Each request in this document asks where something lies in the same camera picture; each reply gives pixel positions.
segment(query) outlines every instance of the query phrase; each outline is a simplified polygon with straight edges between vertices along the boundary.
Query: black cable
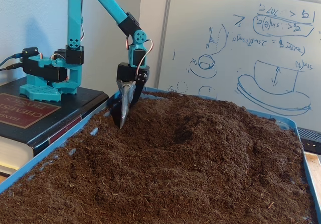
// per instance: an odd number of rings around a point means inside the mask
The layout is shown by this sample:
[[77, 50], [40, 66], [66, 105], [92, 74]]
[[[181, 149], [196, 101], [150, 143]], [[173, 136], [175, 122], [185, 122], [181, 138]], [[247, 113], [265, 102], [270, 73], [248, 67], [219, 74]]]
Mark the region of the black cable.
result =
[[0, 63], [0, 67], [4, 65], [8, 60], [13, 59], [13, 56], [7, 57], [2, 63]]
[[2, 65], [4, 65], [10, 59], [13, 59], [13, 58], [17, 59], [17, 58], [21, 58], [21, 57], [22, 57], [22, 53], [17, 53], [17, 54], [14, 54], [14, 55], [10, 56], [10, 57], [7, 57], [2, 63], [0, 63], [0, 67]]
[[18, 62], [18, 63], [12, 64], [12, 65], [10, 65], [8, 67], [0, 68], [0, 71], [13, 70], [13, 69], [17, 69], [19, 67], [22, 67], [22, 62]]

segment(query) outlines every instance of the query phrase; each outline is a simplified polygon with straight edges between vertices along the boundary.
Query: whiteboard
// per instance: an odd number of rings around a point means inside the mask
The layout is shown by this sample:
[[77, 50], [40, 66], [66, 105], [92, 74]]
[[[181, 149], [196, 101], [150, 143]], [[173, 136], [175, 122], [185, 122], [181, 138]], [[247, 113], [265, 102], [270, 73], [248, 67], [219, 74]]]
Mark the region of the whiteboard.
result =
[[321, 131], [319, 0], [170, 0], [157, 88]]

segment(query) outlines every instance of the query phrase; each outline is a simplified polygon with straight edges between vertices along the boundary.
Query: plastic tray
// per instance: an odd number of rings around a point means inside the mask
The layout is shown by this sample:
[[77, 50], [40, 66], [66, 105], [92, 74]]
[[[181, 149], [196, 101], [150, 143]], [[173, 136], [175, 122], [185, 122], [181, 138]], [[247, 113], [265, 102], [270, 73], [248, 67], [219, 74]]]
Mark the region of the plastic tray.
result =
[[[145, 92], [163, 92], [167, 93], [167, 91], [162, 91], [156, 88], [144, 88]], [[0, 193], [4, 192], [6, 189], [8, 189], [10, 186], [12, 186], [15, 182], [17, 182], [21, 177], [25, 176], [28, 174], [28, 172], [36, 166], [39, 162], [41, 162], [44, 158], [46, 158], [50, 153], [52, 153], [55, 149], [58, 147], [62, 146], [65, 144], [67, 139], [71, 136], [73, 136], [76, 132], [81, 130], [86, 123], [91, 119], [92, 116], [97, 114], [98, 112], [104, 110], [108, 105], [112, 104], [116, 100], [118, 100], [120, 97], [120, 93], [117, 92], [115, 93], [107, 102], [99, 106], [95, 111], [93, 111], [91, 114], [89, 114], [86, 118], [84, 118], [81, 122], [79, 122], [77, 125], [75, 125], [70, 131], [65, 133], [62, 137], [60, 137], [58, 140], [56, 140], [52, 145], [50, 145], [48, 148], [43, 150], [40, 154], [38, 154], [36, 157], [34, 157], [32, 160], [30, 160], [28, 163], [26, 163], [22, 168], [20, 168], [18, 171], [16, 171], [13, 175], [11, 175], [7, 180], [5, 180], [2, 184], [0, 184]], [[147, 95], [147, 94], [142, 94], [142, 98], [151, 98], [151, 99], [157, 99], [158, 97], [152, 96], [152, 95]], [[211, 97], [206, 97], [206, 96], [199, 96], [204, 99], [209, 99], [209, 100], [215, 100], [214, 98]], [[259, 117], [267, 118], [267, 119], [275, 119], [276, 123], [280, 126], [280, 128], [284, 130], [293, 130], [296, 135], [299, 137], [299, 133], [297, 130], [296, 123], [288, 118], [276, 116], [276, 115], [271, 115], [267, 113], [262, 113], [259, 111], [254, 111], [254, 110], [248, 110], [250, 113], [257, 115]], [[313, 196], [314, 203], [315, 203], [315, 209], [317, 213], [317, 219], [318, 219], [318, 224], [321, 224], [321, 208], [320, 208], [320, 200], [318, 199], [318, 196], [315, 191], [314, 183], [311, 178], [310, 174], [310, 169], [307, 164], [307, 160], [305, 155], [303, 155], [304, 159], [304, 169], [305, 169], [305, 174], [307, 178], [307, 182], [310, 187], [310, 192]]]

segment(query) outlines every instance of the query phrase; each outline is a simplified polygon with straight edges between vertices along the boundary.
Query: teal robotic arm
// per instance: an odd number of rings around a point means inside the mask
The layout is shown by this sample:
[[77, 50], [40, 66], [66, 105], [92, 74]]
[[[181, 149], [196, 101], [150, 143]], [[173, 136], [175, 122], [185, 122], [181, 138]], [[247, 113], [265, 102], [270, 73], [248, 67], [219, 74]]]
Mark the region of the teal robotic arm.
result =
[[[123, 126], [129, 108], [139, 99], [148, 80], [149, 67], [146, 56], [152, 50], [146, 50], [144, 44], [151, 41], [139, 27], [137, 20], [117, 4], [115, 0], [98, 0], [114, 18], [126, 35], [128, 63], [120, 63], [117, 69], [117, 85], [121, 92], [121, 120]], [[38, 48], [24, 49], [21, 62], [9, 70], [22, 67], [27, 74], [27, 84], [20, 87], [20, 93], [31, 100], [60, 101], [62, 94], [76, 94], [81, 85], [82, 65], [84, 63], [83, 39], [83, 0], [68, 0], [68, 38], [64, 49], [58, 49], [50, 58], [39, 54]]]

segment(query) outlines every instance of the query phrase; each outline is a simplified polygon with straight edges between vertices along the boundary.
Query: soil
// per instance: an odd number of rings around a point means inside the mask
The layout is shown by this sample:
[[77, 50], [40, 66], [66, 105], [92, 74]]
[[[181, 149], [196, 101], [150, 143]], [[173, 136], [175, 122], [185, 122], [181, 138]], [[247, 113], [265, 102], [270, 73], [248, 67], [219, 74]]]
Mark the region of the soil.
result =
[[317, 223], [292, 131], [230, 102], [160, 95], [121, 130], [95, 115], [0, 195], [0, 223]]

